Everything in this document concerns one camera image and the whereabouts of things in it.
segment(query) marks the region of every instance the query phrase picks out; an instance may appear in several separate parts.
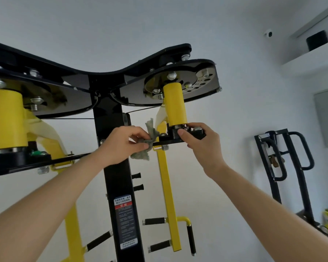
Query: hand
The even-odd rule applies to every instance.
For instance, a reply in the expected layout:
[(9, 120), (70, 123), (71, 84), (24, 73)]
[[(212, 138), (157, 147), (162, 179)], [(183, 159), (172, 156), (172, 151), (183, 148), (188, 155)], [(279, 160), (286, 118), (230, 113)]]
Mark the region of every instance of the hand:
[(133, 153), (148, 149), (148, 144), (137, 142), (139, 139), (149, 140), (150, 138), (141, 127), (122, 126), (115, 128), (94, 153), (102, 164), (102, 168), (105, 168), (121, 163)]
[(192, 134), (183, 129), (179, 129), (178, 134), (188, 144), (187, 146), (193, 150), (207, 176), (213, 178), (219, 169), (228, 167), (222, 157), (220, 137), (204, 123), (188, 123), (187, 125), (190, 127), (201, 127), (205, 131), (206, 136), (202, 140), (196, 139)]

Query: white shelf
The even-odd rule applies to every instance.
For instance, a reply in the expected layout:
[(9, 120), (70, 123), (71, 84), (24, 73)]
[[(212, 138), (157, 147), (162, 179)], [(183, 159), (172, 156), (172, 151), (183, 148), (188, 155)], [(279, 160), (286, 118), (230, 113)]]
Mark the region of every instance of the white shelf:
[(287, 77), (302, 76), (328, 68), (328, 43), (282, 65)]

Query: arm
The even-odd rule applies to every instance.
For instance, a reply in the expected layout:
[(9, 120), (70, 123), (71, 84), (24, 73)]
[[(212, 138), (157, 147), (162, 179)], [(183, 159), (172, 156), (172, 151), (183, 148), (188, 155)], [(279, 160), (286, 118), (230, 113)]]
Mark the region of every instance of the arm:
[(328, 261), (327, 237), (228, 167), (216, 132), (203, 123), (189, 126), (202, 127), (206, 137), (197, 140), (184, 130), (179, 130), (179, 135), (276, 262)]
[(90, 181), (105, 167), (147, 149), (140, 127), (120, 127), (92, 154), (57, 175), (0, 214), (0, 262), (36, 261)]

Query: warning label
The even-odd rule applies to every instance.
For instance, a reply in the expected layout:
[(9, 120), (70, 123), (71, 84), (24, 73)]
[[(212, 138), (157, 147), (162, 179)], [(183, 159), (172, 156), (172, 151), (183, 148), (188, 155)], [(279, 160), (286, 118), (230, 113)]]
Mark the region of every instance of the warning label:
[(118, 224), (120, 249), (136, 245), (138, 240), (131, 195), (115, 198), (114, 207)]

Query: gray cloth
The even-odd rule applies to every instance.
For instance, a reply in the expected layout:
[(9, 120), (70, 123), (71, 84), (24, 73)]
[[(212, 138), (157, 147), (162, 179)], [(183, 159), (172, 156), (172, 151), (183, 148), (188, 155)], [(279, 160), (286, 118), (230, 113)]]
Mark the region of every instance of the gray cloth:
[(141, 152), (131, 154), (130, 158), (132, 158), (132, 159), (143, 159), (143, 160), (149, 161), (148, 152), (152, 149), (153, 142), (156, 141), (157, 137), (159, 136), (159, 132), (156, 131), (156, 129), (153, 127), (153, 119), (152, 118), (151, 118), (151, 120), (146, 122), (146, 127), (147, 127), (147, 131), (148, 131), (148, 134), (151, 137), (151, 139), (150, 140), (140, 139), (138, 142), (148, 143), (149, 147), (148, 147), (148, 149), (143, 150)]

